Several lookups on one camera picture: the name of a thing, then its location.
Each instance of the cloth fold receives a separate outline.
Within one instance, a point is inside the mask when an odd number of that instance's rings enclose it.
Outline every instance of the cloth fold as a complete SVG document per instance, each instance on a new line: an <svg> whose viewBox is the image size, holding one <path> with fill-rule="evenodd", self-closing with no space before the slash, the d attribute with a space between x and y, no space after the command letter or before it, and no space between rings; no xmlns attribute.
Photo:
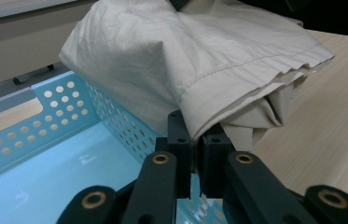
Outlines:
<svg viewBox="0 0 348 224"><path fill-rule="evenodd" d="M100 0L60 54L158 133L180 108L194 139L218 122L233 138L283 125L294 90L332 57L292 21L221 0L202 14L166 1Z"/></svg>

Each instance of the light blue plastic basket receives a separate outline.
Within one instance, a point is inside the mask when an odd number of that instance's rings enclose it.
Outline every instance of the light blue plastic basket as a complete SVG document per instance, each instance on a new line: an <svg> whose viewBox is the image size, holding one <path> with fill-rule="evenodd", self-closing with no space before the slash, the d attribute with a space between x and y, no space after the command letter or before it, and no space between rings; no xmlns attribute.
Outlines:
<svg viewBox="0 0 348 224"><path fill-rule="evenodd" d="M81 190L133 181L154 151L156 133L73 72L0 99L0 114L31 99L42 111L0 131L0 224L55 223ZM226 223L198 183L176 223Z"/></svg>

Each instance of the folded fabric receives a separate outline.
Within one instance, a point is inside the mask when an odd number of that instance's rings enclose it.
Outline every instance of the folded fabric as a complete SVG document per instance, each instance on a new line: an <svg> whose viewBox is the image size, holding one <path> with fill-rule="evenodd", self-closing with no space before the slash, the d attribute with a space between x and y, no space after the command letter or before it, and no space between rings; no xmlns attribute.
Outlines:
<svg viewBox="0 0 348 224"><path fill-rule="evenodd" d="M60 54L158 133L180 108L194 139L218 122L248 139L255 128L283 125L293 91L332 57L266 10L215 1L207 12L182 13L162 0L100 0Z"/></svg>

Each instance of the plastic crate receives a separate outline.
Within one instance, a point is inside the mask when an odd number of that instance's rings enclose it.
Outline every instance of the plastic crate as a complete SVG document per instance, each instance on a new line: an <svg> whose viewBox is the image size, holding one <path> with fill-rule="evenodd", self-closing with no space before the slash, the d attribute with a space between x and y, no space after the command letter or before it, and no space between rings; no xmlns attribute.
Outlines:
<svg viewBox="0 0 348 224"><path fill-rule="evenodd" d="M29 118L0 117L0 224L55 223L81 190L133 181L154 151L156 133L73 72L1 98L0 116L29 102ZM178 200L176 223L226 223L198 183Z"/></svg>

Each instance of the white cloth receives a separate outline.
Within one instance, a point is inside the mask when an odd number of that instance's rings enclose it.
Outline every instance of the white cloth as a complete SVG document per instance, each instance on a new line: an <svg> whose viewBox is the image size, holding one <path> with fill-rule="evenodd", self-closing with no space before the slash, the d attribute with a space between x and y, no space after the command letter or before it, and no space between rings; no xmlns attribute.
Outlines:
<svg viewBox="0 0 348 224"><path fill-rule="evenodd" d="M100 0L60 54L158 133L180 108L194 139L221 122L248 142L255 128L284 124L293 90L332 57L292 21L221 0L202 14L162 0Z"/></svg>

